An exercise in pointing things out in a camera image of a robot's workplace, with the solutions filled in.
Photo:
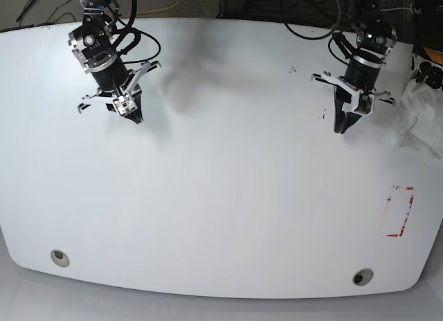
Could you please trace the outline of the red tape rectangle marking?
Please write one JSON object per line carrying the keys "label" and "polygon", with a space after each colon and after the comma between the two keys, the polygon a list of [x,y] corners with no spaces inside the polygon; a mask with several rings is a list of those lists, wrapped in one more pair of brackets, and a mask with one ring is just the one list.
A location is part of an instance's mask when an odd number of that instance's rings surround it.
{"label": "red tape rectangle marking", "polygon": [[383,214],[382,235],[384,237],[398,238],[403,235],[412,208],[414,193],[414,187],[398,185],[392,187]]}

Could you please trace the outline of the white printed t-shirt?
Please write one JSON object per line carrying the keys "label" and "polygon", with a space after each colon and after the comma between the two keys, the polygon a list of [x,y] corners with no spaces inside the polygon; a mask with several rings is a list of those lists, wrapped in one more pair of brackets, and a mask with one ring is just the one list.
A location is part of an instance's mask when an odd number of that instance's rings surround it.
{"label": "white printed t-shirt", "polygon": [[415,45],[399,100],[397,145],[442,159],[442,52]]}

